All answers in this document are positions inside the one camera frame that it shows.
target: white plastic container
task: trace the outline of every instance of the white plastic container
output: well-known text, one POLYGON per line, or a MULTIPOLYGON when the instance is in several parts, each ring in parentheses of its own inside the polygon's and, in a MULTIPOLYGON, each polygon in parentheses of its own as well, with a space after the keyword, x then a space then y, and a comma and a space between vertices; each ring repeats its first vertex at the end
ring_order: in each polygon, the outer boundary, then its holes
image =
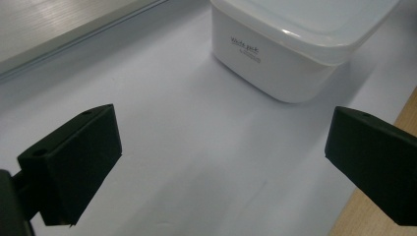
POLYGON ((323 88, 399 0, 211 0, 213 54, 269 95, 323 88))

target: container lid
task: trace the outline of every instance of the container lid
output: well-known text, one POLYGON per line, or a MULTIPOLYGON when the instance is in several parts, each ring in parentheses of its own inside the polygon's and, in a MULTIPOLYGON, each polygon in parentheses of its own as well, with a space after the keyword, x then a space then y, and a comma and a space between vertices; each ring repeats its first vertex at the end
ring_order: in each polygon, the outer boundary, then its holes
POLYGON ((339 65, 400 0, 211 0, 218 10, 325 65, 339 65))

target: white table surface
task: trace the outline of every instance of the white table surface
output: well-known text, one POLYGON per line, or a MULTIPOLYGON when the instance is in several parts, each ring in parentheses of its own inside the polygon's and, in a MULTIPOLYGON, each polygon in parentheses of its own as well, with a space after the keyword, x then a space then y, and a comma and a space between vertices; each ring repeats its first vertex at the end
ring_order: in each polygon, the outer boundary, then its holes
POLYGON ((326 235, 354 186, 325 158, 333 109, 392 123, 417 86, 404 0, 315 99, 274 100, 211 54, 208 0, 170 0, 0 79, 0 167, 113 103, 123 156, 76 226, 48 235, 326 235))

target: gray surface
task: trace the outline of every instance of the gray surface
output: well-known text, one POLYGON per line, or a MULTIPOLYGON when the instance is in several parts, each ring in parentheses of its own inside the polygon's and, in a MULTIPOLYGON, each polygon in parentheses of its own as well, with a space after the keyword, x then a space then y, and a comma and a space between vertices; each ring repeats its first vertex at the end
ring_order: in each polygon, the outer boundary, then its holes
POLYGON ((2 0, 0 74, 160 0, 2 0))
POLYGON ((325 159, 336 105, 393 122, 417 86, 404 1, 314 100, 276 101, 211 55, 207 0, 168 1, 0 80, 0 167, 114 103, 123 155, 69 228, 37 235, 327 235, 353 185, 325 159))

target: screw hole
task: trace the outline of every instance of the screw hole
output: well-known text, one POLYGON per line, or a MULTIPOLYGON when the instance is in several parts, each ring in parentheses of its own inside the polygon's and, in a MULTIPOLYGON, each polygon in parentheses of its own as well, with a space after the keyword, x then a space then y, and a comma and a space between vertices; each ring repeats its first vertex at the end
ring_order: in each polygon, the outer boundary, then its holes
POLYGON ((48 150, 44 148, 44 149, 39 149, 39 150, 34 151, 32 155, 33 156, 41 156, 41 155, 44 155, 47 152, 48 152, 48 150))

